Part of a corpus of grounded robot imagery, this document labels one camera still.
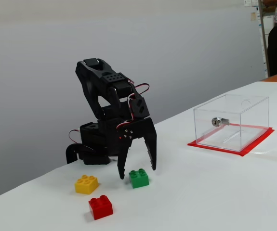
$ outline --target gray wall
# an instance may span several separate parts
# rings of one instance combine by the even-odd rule
[[[95,122],[74,72],[77,61],[102,58],[136,83],[148,82],[145,99],[157,123],[264,77],[253,11],[3,19],[0,194],[66,164],[68,131]]]

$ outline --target cable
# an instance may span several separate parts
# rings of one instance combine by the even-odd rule
[[[72,129],[72,130],[69,132],[69,138],[70,138],[70,140],[72,140],[74,143],[77,143],[75,140],[73,140],[73,139],[70,137],[70,133],[73,132],[73,131],[78,131],[78,132],[79,132],[79,130],[78,130],[78,129]]]
[[[134,81],[133,80],[131,80],[130,78],[128,78],[128,77],[126,77],[128,80],[129,80],[129,83],[132,83],[132,84],[134,84]]]
[[[142,87],[142,86],[148,86],[148,88],[147,88],[146,90],[144,90],[143,92],[139,93],[140,95],[143,94],[143,93],[145,93],[146,91],[148,91],[148,90],[150,89],[150,85],[147,84],[147,83],[139,84],[139,85],[135,86],[135,88],[139,88],[139,87]],[[130,106],[130,99],[131,99],[131,97],[134,96],[134,95],[135,95],[135,93],[130,94],[130,95],[128,96],[128,99],[127,99],[127,101],[128,101],[128,106],[129,106],[129,110],[130,110],[130,112],[131,112],[132,120],[128,120],[128,121],[125,121],[125,122],[123,122],[123,123],[121,123],[121,124],[118,124],[117,127],[116,127],[116,129],[118,129],[118,128],[120,128],[121,126],[126,125],[126,124],[129,124],[129,123],[131,123],[131,122],[134,121],[134,114],[133,114],[133,112],[132,112],[132,110],[131,110],[131,106]]]
[[[129,106],[129,109],[130,109],[130,111],[131,111],[132,120],[131,120],[131,121],[125,121],[125,122],[123,122],[123,123],[121,123],[121,124],[118,124],[117,127],[116,127],[116,129],[120,128],[120,127],[123,126],[123,125],[129,124],[129,123],[131,123],[131,122],[134,120],[134,114],[133,114],[133,112],[132,112],[132,110],[131,110],[131,106],[130,106],[130,97],[133,96],[133,95],[135,95],[135,94],[134,94],[134,93],[130,94],[130,95],[128,96],[128,99],[127,99],[127,101],[128,101],[128,106]]]
[[[150,89],[150,85],[148,83],[139,84],[139,85],[135,86],[135,88],[139,88],[139,87],[142,87],[142,86],[148,86],[148,88],[146,90],[144,90],[142,93],[139,93],[140,95],[145,93],[146,91],[148,91]]]

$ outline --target black robotic arm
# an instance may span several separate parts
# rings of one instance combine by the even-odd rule
[[[67,162],[84,157],[86,147],[92,156],[118,156],[120,178],[124,178],[124,166],[132,140],[144,137],[153,170],[157,162],[157,133],[145,99],[136,90],[132,81],[122,73],[116,73],[101,59],[86,59],[77,63],[76,74],[82,84],[84,95],[98,123],[80,127],[82,146],[70,145]],[[98,97],[102,96],[110,105],[101,107]]]

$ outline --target clear acrylic box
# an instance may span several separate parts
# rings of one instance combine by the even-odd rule
[[[269,129],[269,97],[224,95],[194,108],[196,144],[241,152]]]

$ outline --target white table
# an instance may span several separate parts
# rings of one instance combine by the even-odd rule
[[[144,168],[149,186],[132,189],[128,175],[119,179],[116,162],[77,161],[1,195],[0,231],[277,231],[277,83],[257,82],[232,92],[270,96],[275,132],[245,157],[187,146],[195,139],[189,109],[156,125],[156,171],[143,140],[133,142],[126,173]],[[74,191],[83,174],[101,183],[91,195]],[[88,201],[102,194],[114,214],[94,221]]]

